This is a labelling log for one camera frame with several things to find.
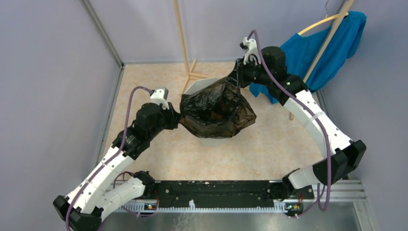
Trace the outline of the black trash bag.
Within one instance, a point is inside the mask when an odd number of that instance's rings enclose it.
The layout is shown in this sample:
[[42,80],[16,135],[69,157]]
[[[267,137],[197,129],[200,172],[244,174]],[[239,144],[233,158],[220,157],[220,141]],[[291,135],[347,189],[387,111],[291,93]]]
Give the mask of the black trash bag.
[[226,77],[191,95],[182,94],[179,109],[179,123],[197,138],[232,138],[257,118],[241,89],[228,84]]

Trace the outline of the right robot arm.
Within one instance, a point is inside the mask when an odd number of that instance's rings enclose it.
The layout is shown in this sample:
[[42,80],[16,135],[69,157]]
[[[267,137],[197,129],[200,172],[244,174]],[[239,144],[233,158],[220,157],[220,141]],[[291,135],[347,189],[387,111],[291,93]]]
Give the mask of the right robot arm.
[[258,55],[256,48],[240,46],[245,55],[236,60],[228,82],[239,88],[251,83],[265,86],[269,94],[302,123],[323,156],[323,160],[284,176],[283,194],[295,198],[306,186],[328,186],[354,171],[366,145],[361,140],[353,141],[329,119],[303,80],[287,71],[285,53],[281,48],[265,47]]

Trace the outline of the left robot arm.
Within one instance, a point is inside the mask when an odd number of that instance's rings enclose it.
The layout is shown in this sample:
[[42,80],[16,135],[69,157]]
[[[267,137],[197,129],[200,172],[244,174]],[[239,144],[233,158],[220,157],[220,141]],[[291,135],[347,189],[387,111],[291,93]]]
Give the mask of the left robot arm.
[[154,179],[139,171],[130,181],[109,190],[113,181],[150,147],[163,130],[178,127],[180,114],[171,103],[166,106],[145,103],[136,113],[131,126],[121,131],[105,157],[69,194],[59,195],[53,206],[68,231],[96,231],[103,221],[120,206],[154,193]]

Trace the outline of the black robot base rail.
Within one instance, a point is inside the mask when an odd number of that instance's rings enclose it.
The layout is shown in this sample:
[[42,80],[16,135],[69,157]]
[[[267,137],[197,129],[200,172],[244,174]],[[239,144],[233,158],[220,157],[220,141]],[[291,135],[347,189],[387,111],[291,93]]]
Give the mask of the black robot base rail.
[[273,208],[278,202],[314,198],[311,186],[291,190],[280,180],[162,180],[134,200],[157,202],[162,209],[241,209]]

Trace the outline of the white plastic trash bin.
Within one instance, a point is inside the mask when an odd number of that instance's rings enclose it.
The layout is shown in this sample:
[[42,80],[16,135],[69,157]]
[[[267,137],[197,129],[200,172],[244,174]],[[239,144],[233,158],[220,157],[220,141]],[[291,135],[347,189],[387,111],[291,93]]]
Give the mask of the white plastic trash bin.
[[[208,87],[209,85],[217,81],[218,78],[215,77],[196,80],[183,92],[183,94],[191,95],[195,92],[204,89],[205,87]],[[198,138],[198,140],[201,145],[210,147],[219,146],[226,141],[226,139],[212,139],[212,138]]]

